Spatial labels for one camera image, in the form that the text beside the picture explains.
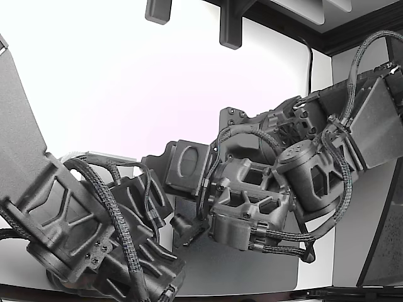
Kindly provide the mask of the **black part-holding gripper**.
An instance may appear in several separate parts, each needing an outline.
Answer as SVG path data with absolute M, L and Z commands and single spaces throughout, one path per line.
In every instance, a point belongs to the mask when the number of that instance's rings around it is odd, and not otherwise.
M 150 176 L 151 183 L 148 195 L 148 207 L 152 212 L 154 223 L 158 228 L 162 228 L 166 225 L 166 217 L 173 212 L 173 209 L 153 169 L 150 170 Z M 143 173 L 134 178 L 125 176 L 120 179 L 119 185 L 115 182 L 110 182 L 108 188 L 115 197 L 116 202 L 126 206 L 135 213 L 145 225 L 152 228 L 152 223 L 146 213 L 144 203 L 146 184 L 146 174 Z

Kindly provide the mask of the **black gripper oval recess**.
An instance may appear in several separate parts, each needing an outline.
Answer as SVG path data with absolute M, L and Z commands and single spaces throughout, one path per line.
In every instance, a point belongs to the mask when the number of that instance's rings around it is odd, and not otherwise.
M 211 149 L 211 145 L 179 140 L 170 164 L 169 154 L 147 155 L 142 157 L 141 163 L 155 172 L 167 171 L 165 185 L 168 189 L 195 198 L 200 195 Z

